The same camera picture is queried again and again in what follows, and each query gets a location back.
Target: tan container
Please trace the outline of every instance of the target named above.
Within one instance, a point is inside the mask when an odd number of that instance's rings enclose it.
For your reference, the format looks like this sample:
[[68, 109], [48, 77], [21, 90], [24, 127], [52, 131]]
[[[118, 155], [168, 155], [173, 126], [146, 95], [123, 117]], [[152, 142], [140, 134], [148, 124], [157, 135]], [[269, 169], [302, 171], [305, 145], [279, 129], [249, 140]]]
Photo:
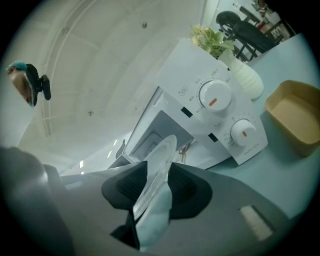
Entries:
[[264, 102], [295, 151], [307, 157], [320, 145], [320, 90], [286, 80]]

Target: table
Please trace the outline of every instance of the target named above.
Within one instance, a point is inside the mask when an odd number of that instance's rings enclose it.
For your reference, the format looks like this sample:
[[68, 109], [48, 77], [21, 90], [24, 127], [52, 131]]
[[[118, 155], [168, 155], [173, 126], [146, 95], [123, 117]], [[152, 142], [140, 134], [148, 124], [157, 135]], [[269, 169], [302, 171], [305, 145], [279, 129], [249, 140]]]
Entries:
[[268, 146], [247, 162], [229, 158], [208, 169], [238, 179], [278, 206], [288, 218], [302, 213], [319, 183], [320, 148], [311, 156], [298, 156], [264, 109], [267, 97], [285, 80], [320, 88], [318, 64], [302, 34], [280, 43], [248, 63], [261, 77], [264, 91], [254, 101]]

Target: person's arm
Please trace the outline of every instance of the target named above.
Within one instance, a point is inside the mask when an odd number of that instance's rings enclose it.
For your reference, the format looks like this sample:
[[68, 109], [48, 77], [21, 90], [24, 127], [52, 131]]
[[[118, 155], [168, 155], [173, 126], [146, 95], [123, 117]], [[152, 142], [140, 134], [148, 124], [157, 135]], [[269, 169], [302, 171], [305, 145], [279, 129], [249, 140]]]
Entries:
[[259, 13], [261, 15], [261, 17], [264, 17], [266, 15], [266, 3], [265, 0], [259, 0]]

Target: white knob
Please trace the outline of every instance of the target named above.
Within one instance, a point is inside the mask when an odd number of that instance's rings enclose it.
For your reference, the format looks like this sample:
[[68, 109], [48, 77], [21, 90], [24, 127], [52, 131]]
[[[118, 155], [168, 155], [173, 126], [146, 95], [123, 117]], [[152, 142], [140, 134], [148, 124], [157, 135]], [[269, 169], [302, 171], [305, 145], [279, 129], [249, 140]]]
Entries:
[[212, 112], [226, 109], [232, 97], [230, 87], [223, 81], [215, 79], [205, 83], [199, 92], [201, 104]]
[[231, 138], [239, 145], [246, 146], [256, 138], [256, 127], [247, 119], [241, 119], [231, 127]]

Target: vase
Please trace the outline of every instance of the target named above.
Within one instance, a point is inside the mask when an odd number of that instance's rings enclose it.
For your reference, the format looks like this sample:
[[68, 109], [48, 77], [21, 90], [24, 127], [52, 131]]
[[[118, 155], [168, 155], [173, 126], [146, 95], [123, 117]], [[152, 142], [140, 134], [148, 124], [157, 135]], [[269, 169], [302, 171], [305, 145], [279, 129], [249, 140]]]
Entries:
[[226, 49], [218, 58], [229, 69], [235, 80], [240, 84], [243, 91], [251, 100], [261, 96], [264, 90], [264, 83], [261, 77], [247, 64], [238, 60], [230, 49]]

